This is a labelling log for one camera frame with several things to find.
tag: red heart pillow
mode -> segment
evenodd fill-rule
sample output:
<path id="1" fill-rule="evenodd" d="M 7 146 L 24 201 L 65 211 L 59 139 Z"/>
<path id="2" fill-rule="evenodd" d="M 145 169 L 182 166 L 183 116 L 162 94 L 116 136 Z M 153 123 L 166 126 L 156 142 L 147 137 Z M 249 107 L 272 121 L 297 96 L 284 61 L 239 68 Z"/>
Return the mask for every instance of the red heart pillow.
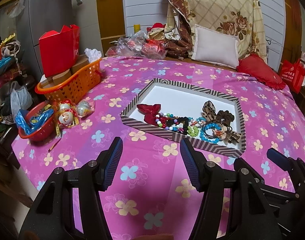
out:
<path id="1" fill-rule="evenodd" d="M 284 89 L 286 84 L 257 54 L 251 54 L 239 61 L 237 71 L 255 77 L 259 82 L 275 90 Z"/>

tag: blue plastic bag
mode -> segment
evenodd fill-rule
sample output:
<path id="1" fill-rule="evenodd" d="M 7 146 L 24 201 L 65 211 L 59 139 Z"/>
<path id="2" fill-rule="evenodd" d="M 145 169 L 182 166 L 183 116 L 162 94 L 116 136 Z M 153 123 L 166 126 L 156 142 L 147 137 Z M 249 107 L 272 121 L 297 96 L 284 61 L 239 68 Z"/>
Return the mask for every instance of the blue plastic bag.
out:
<path id="1" fill-rule="evenodd" d="M 36 122 L 36 123 L 31 123 L 30 122 L 29 125 L 26 123 L 26 120 L 24 118 L 24 116 L 26 116 L 27 113 L 28 113 L 27 110 L 20 109 L 17 116 L 16 116 L 16 123 L 17 123 L 17 125 L 19 125 L 25 131 L 26 135 L 30 135 L 33 132 L 37 131 L 40 127 L 42 127 L 42 125 L 54 113 L 54 110 L 53 109 L 48 109 L 48 110 L 44 111 L 41 115 L 34 118 L 38 122 Z"/>

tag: wooden door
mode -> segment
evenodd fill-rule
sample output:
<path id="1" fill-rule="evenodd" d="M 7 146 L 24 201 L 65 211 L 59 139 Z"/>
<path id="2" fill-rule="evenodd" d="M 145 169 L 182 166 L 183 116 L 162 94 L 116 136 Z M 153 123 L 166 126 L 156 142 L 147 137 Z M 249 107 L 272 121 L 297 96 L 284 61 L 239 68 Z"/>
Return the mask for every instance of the wooden door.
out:
<path id="1" fill-rule="evenodd" d="M 111 47 L 109 42 L 125 36 L 123 0 L 97 0 L 98 22 L 103 53 Z"/>
<path id="2" fill-rule="evenodd" d="M 302 19 L 299 0 L 285 0 L 286 35 L 281 62 L 294 63 L 301 57 Z"/>

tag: yellow cup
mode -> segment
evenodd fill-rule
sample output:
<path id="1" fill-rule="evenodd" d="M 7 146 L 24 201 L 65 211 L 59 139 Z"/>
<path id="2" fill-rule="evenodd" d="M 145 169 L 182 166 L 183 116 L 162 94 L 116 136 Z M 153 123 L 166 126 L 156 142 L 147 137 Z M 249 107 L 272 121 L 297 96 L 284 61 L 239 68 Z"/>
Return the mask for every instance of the yellow cup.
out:
<path id="1" fill-rule="evenodd" d="M 138 31 L 140 31 L 140 24 L 135 24 L 134 25 L 134 33 L 137 33 Z"/>

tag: white plastic bag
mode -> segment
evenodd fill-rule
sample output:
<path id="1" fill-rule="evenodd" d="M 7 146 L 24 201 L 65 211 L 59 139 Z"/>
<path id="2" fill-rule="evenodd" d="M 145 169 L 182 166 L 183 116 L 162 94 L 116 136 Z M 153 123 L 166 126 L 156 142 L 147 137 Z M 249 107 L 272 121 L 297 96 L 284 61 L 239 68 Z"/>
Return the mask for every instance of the white plastic bag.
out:
<path id="1" fill-rule="evenodd" d="M 9 14 L 9 17 L 10 18 L 15 18 L 19 14 L 21 14 L 23 9 L 25 8 L 24 3 L 25 3 L 25 0 L 17 0 L 16 3 L 15 3 L 15 7 L 11 10 L 11 12 Z"/>
<path id="2" fill-rule="evenodd" d="M 85 54 L 88 57 L 89 63 L 99 60 L 102 57 L 101 51 L 97 51 L 96 49 L 85 49 Z"/>
<path id="3" fill-rule="evenodd" d="M 20 109 L 27 110 L 32 105 L 32 97 L 25 86 L 20 86 L 17 81 L 11 83 L 10 88 L 11 113 L 15 118 Z"/>

